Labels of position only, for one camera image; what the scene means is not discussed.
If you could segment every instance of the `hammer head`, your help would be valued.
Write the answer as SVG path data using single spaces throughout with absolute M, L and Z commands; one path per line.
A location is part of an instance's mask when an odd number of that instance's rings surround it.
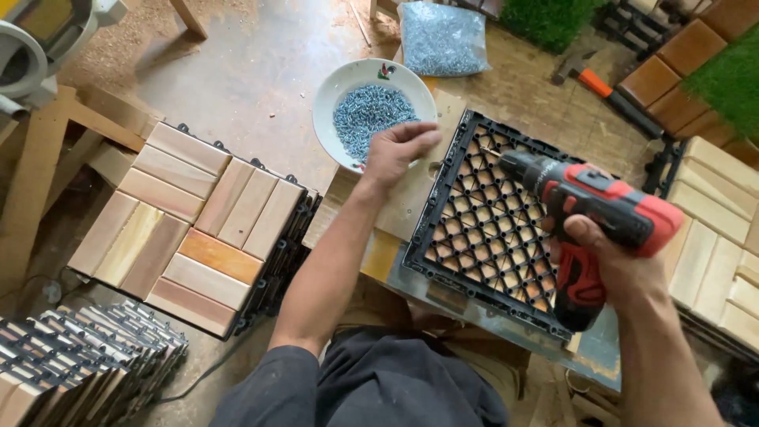
M 585 60 L 595 54 L 596 51 L 591 50 L 586 53 L 576 52 L 567 56 L 559 66 L 559 70 L 551 77 L 551 82 L 561 85 L 567 77 L 577 77 L 585 69 Z

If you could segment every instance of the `stack of deck tiles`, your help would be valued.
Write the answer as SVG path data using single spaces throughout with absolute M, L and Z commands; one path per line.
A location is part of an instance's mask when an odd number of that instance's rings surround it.
M 68 266 L 226 339 L 318 197 L 289 178 L 159 123 Z
M 663 249 L 686 327 L 759 353 L 759 172 L 706 140 L 687 142 L 667 201 L 685 221 Z
M 0 320 L 0 425 L 111 425 L 145 407 L 187 341 L 140 306 L 64 306 Z

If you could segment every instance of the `electrical cord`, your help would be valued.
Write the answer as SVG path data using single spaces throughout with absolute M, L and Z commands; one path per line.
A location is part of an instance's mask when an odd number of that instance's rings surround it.
M 250 339 L 250 337 L 253 336 L 253 332 L 257 329 L 257 325 L 255 321 L 256 321 L 256 318 L 253 319 L 253 325 L 250 327 L 250 329 L 248 329 L 244 333 L 244 335 L 238 340 L 238 342 L 236 342 L 229 350 L 227 350 L 227 353 L 225 353 L 224 356 L 220 357 L 216 362 L 214 362 L 213 365 L 211 365 L 210 368 L 208 368 L 200 377 L 198 377 L 197 380 L 195 380 L 190 385 L 190 387 L 187 388 L 187 390 L 185 390 L 184 392 L 176 396 L 154 400 L 152 405 L 154 406 L 163 405 L 164 403 L 174 402 L 175 400 L 181 400 L 187 397 L 188 394 L 190 394 L 190 392 L 194 390 L 195 387 L 197 387 L 197 385 L 200 384 L 202 380 L 208 378 L 209 375 L 211 375 L 213 372 L 216 371 L 216 369 L 224 365 L 240 349 L 240 347 L 242 347 L 242 344 L 246 343 Z

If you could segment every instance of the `white plate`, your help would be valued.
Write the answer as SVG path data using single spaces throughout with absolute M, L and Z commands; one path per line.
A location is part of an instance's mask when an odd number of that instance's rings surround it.
M 383 74 L 383 65 L 387 74 Z M 363 171 L 357 166 L 358 161 L 350 157 L 342 146 L 332 115 L 348 92 L 366 84 L 400 90 L 422 122 L 437 122 L 437 108 L 430 90 L 422 79 L 403 65 L 386 59 L 368 58 L 349 62 L 334 70 L 319 86 L 313 100 L 313 129 L 331 158 L 357 173 Z

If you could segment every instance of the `orange hammer handle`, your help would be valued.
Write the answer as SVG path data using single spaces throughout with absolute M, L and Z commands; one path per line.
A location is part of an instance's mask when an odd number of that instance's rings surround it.
M 600 78 L 598 78 L 596 73 L 592 72 L 592 70 L 589 68 L 585 68 L 578 76 L 578 79 L 589 86 L 590 89 L 595 90 L 596 93 L 601 95 L 603 98 L 606 98 L 612 94 L 613 89 L 609 87 L 608 84 L 604 83 Z

